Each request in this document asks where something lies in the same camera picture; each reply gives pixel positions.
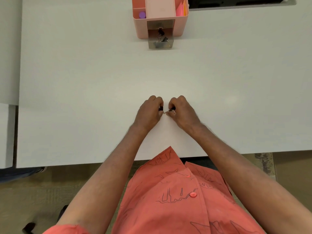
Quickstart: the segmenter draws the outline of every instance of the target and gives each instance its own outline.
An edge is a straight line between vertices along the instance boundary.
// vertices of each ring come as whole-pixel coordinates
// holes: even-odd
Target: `shirt sleeve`
[[[86,229],[79,225],[55,225],[43,234],[90,234]]]

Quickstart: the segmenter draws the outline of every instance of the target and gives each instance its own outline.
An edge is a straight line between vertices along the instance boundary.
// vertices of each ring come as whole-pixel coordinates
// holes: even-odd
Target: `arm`
[[[158,123],[163,111],[161,97],[151,96],[140,107],[135,122],[123,140],[80,189],[57,225],[84,227],[90,234],[103,234],[117,208],[135,155],[148,132]]]
[[[279,183],[216,137],[185,97],[172,98],[167,115],[188,133],[218,168],[234,193],[268,233],[312,233],[312,214]]]

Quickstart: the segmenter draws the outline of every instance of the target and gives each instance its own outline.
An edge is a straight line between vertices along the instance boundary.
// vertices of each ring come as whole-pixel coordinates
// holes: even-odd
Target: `person's right hand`
[[[195,127],[201,126],[201,122],[195,113],[195,110],[186,101],[184,96],[172,98],[169,102],[169,109],[175,107],[175,111],[167,112],[177,125],[186,133],[190,134]]]

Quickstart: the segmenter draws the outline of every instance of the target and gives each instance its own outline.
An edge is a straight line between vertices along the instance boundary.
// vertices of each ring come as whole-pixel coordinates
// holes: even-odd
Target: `person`
[[[123,140],[45,234],[103,234],[117,208],[135,155],[163,111],[151,96]],[[312,233],[312,214],[281,185],[214,135],[184,96],[166,112],[207,153],[217,171],[181,162],[169,147],[131,178],[112,233]],[[238,206],[231,187],[246,209]]]

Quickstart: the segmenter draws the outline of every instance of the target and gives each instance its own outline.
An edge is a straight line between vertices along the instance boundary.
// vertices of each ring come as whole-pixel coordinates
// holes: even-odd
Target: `pink desk organizer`
[[[185,16],[176,16],[176,9],[184,1],[186,4]],[[174,19],[173,36],[179,37],[183,34],[188,19],[188,0],[132,0],[132,11],[139,39],[148,39],[148,21],[168,19]],[[142,11],[146,13],[146,19],[139,18],[139,13]]]

